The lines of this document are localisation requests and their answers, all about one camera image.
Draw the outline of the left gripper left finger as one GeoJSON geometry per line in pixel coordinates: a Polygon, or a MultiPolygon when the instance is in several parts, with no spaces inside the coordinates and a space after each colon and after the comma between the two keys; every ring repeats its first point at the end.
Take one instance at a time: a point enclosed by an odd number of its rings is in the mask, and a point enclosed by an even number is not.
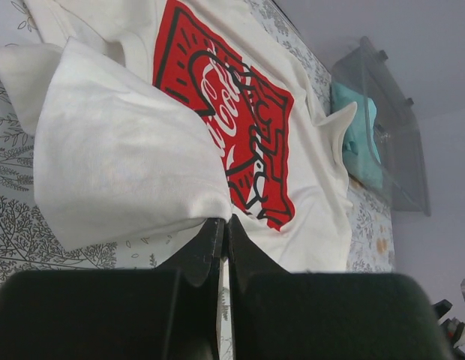
{"type": "Polygon", "coordinates": [[[225,223],[153,269],[21,271],[0,287],[0,359],[218,359],[225,223]]]}

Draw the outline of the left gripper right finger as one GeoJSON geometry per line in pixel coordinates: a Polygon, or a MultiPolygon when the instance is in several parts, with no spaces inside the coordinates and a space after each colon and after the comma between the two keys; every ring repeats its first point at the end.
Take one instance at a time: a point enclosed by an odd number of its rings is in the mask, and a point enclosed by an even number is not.
{"type": "Polygon", "coordinates": [[[422,288],[382,273],[290,273],[226,228],[236,359],[451,359],[422,288]]]}

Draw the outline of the white Coca-Cola t-shirt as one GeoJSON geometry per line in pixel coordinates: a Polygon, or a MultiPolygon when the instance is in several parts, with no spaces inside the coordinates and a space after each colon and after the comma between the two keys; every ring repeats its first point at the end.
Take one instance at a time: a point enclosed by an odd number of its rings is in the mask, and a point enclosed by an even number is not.
{"type": "Polygon", "coordinates": [[[27,1],[40,43],[0,46],[0,83],[34,142],[0,148],[63,248],[184,242],[237,217],[290,272],[342,272],[341,143],[301,62],[244,1],[27,1]]]}

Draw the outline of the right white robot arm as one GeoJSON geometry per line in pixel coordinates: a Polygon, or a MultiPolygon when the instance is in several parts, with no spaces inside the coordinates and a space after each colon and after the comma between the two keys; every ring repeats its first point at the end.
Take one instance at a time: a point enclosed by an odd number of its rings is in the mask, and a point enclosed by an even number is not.
{"type": "MultiPolygon", "coordinates": [[[[465,302],[465,279],[460,284],[460,289],[465,302]]],[[[465,321],[446,318],[439,322],[439,327],[444,331],[455,359],[465,359],[465,321]]]]}

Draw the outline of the teal t-shirt in bin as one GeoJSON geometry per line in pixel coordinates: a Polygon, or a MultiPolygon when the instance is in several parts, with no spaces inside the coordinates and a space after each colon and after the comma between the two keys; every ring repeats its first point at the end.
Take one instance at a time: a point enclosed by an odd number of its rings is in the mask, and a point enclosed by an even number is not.
{"type": "Polygon", "coordinates": [[[391,183],[383,174],[380,153],[374,140],[377,106],[372,98],[339,82],[332,83],[331,108],[334,112],[353,102],[357,110],[343,138],[343,162],[352,177],[388,199],[392,195],[391,183]]]}

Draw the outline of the clear plastic bin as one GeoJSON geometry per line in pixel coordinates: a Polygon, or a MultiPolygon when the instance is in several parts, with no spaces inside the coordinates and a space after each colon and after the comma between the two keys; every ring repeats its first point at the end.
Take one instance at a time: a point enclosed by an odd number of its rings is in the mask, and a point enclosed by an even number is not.
{"type": "Polygon", "coordinates": [[[361,184],[395,211],[429,216],[431,204],[414,102],[405,97],[393,78],[386,65],[388,58],[364,36],[355,49],[334,64],[332,83],[339,82],[372,98],[377,107],[374,140],[383,174],[391,183],[391,197],[385,199],[361,184]]]}

